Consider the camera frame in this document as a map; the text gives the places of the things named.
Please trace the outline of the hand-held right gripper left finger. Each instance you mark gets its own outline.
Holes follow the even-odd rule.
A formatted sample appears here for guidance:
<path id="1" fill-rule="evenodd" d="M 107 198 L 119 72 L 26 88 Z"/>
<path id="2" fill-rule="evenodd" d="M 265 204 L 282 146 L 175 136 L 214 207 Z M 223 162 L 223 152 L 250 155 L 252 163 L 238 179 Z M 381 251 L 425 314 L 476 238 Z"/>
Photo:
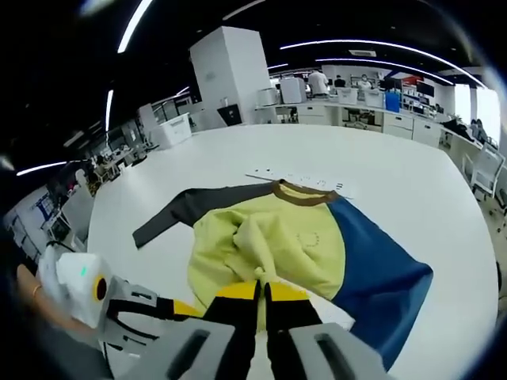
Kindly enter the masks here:
<path id="1" fill-rule="evenodd" d="M 183 328 L 170 361 L 168 379 L 245 379 L 255 352 L 259 281 L 219 290 L 201 314 L 172 301 L 170 319 Z"/>

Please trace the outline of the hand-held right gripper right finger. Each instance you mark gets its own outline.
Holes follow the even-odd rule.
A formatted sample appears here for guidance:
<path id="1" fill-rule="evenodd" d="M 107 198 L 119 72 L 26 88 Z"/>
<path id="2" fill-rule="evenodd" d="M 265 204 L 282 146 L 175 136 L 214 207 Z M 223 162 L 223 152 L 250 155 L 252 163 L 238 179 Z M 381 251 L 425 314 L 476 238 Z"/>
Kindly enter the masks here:
<path id="1" fill-rule="evenodd" d="M 275 379 L 386 379 L 381 356 L 340 325 L 324 323 L 306 292 L 265 285 L 267 354 Z"/>

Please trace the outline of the person's left hand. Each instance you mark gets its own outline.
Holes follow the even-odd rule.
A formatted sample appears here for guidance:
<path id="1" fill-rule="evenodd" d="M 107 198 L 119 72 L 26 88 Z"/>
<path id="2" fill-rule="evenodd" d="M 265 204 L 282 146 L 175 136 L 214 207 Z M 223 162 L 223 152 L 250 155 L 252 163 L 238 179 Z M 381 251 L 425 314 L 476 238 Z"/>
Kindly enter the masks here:
<path id="1" fill-rule="evenodd" d="M 66 331 L 72 331 L 80 336 L 96 337 L 95 330 L 70 314 L 63 312 L 44 292 L 37 291 L 34 296 L 37 309 L 53 325 Z"/>

